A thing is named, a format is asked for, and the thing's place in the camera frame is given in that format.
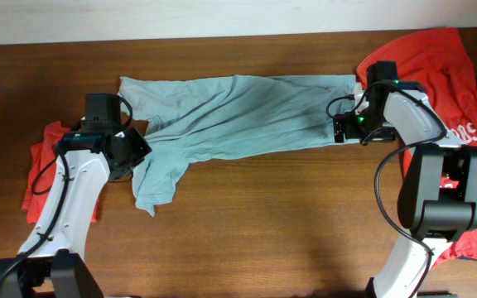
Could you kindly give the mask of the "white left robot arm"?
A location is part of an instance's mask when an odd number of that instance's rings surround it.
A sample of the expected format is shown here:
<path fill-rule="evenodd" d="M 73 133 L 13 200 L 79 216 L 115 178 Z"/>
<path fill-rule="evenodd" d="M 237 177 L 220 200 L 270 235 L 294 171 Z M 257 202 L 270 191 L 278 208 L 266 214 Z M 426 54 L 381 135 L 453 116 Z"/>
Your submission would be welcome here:
<path fill-rule="evenodd" d="M 147 141 L 121 119 L 130 103 L 116 94 L 87 94 L 85 116 L 54 145 L 54 181 L 40 218 L 13 258 L 0 259 L 0 297 L 101 297 L 84 263 L 91 219 L 103 187 L 132 174 L 151 152 Z"/>

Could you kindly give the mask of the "light blue t-shirt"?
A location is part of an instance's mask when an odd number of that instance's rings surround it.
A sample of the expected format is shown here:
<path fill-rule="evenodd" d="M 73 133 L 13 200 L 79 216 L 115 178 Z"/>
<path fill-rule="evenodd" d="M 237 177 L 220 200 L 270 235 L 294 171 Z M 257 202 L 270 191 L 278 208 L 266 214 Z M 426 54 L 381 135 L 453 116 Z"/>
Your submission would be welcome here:
<path fill-rule="evenodd" d="M 325 109 L 349 111 L 356 78 L 342 75 L 233 75 L 143 81 L 122 77 L 118 94 L 132 116 L 147 122 L 152 149 L 136 166 L 132 192 L 138 209 L 169 204 L 192 163 L 234 160 L 334 144 Z"/>

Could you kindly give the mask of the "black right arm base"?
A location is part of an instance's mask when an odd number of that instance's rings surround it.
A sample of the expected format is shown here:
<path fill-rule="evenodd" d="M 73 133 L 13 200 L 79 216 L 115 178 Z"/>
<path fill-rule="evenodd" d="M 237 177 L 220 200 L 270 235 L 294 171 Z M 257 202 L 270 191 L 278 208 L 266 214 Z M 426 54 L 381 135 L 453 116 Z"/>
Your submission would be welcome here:
<path fill-rule="evenodd" d="M 364 295 L 366 298 L 377 298 L 374 292 L 373 280 L 374 278 L 371 277 L 365 288 Z M 417 298 L 459 298 L 459 296 L 457 294 L 452 294 L 448 291 L 433 291 L 433 292 L 422 292 L 421 294 L 417 295 Z"/>

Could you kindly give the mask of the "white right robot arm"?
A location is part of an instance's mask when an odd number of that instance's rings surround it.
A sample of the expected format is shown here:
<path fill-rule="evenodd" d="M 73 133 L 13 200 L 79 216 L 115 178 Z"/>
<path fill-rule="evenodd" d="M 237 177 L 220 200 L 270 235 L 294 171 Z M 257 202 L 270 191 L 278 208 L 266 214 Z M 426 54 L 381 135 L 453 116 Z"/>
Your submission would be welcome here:
<path fill-rule="evenodd" d="M 384 161 L 374 174 L 378 208 L 399 238 L 381 272 L 369 279 L 365 295 L 416 297 L 439 256 L 477 228 L 477 147 L 445 125 L 418 82 L 399 79 L 395 62 L 377 61 L 366 75 L 366 83 L 356 84 L 349 95 L 354 107 L 328 115 L 335 142 L 400 140 L 402 147 L 386 158 L 408 153 L 412 159 L 397 199 L 397 221 L 380 195 Z"/>

